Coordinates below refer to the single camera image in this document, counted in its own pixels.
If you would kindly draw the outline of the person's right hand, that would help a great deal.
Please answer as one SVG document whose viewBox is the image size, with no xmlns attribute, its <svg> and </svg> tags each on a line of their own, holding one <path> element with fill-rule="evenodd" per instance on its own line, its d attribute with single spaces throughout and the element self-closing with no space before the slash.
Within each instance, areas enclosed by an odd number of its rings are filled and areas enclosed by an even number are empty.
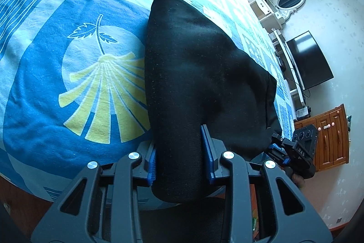
<svg viewBox="0 0 364 243">
<path fill-rule="evenodd" d="M 293 183 L 301 190 L 305 187 L 305 180 L 303 179 L 303 177 L 297 175 L 297 174 L 293 174 L 292 175 L 292 181 Z"/>
</svg>

